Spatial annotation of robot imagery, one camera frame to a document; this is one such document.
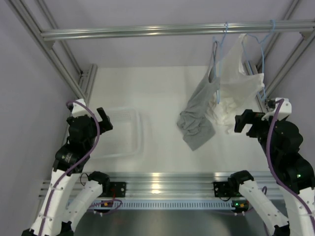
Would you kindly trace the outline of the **grey tank top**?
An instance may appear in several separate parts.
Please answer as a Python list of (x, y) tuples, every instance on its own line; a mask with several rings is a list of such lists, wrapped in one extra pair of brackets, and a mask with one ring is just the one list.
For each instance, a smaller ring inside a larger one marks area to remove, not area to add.
[(218, 46), (218, 41), (214, 41), (207, 71), (192, 93), (185, 109), (180, 112), (177, 121), (183, 140), (192, 151), (200, 148), (215, 135), (213, 125), (206, 118), (206, 113), (210, 99), (220, 89), (220, 78), (216, 70)]

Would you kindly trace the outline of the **light blue wire hanger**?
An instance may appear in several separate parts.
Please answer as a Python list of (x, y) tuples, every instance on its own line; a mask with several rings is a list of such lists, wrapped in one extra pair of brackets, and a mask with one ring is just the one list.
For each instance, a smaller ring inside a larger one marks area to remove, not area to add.
[(228, 22), (225, 22), (225, 30), (223, 31), (223, 37), (221, 39), (221, 41), (216, 40), (216, 38), (214, 37), (213, 40), (216, 43), (216, 46), (219, 47), (220, 51), (219, 51), (219, 71), (217, 72), (217, 66), (216, 66), (216, 53), (213, 52), (213, 57), (214, 57), (214, 73), (215, 73), (215, 77), (219, 77), (221, 78), (221, 72), (222, 72), (222, 58), (223, 58), (223, 44), (224, 44), (224, 40), (228, 31)]

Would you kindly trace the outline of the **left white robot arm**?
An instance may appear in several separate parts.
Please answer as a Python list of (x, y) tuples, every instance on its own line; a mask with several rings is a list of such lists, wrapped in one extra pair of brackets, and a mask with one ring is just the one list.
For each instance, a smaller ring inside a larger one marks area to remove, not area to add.
[(101, 121), (91, 113), (80, 116), (78, 112), (77, 107), (73, 107), (72, 115), (67, 118), (69, 135), (55, 155), (49, 189), (41, 210), (32, 226), (22, 232), (24, 236), (74, 235), (94, 200), (111, 191), (109, 175), (94, 171), (80, 193), (69, 202), (72, 189), (100, 135), (113, 129), (103, 108), (97, 109)]

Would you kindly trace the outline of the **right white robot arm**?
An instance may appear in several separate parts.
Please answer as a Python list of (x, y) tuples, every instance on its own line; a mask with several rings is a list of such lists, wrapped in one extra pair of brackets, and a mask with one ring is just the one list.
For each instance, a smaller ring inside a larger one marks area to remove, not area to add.
[(299, 154), (303, 141), (298, 127), (285, 118), (276, 122), (263, 120), (264, 113), (245, 110), (235, 117), (234, 131), (247, 132), (264, 150), (270, 172), (283, 195), (287, 215), (283, 215), (259, 189), (246, 170), (228, 178), (229, 190), (250, 203), (271, 236), (313, 236), (315, 234), (315, 173)]

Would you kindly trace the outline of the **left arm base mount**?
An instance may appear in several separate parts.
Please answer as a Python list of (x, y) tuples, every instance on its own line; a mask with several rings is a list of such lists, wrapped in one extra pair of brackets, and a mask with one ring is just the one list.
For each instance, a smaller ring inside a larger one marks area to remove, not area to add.
[(108, 197), (124, 198), (126, 196), (126, 182), (110, 182)]

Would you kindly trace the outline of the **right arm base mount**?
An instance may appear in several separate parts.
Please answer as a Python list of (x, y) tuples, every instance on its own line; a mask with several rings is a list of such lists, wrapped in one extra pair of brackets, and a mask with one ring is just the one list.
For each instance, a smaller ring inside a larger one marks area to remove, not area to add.
[(227, 181), (215, 181), (213, 182), (214, 195), (217, 198), (231, 197), (231, 187)]

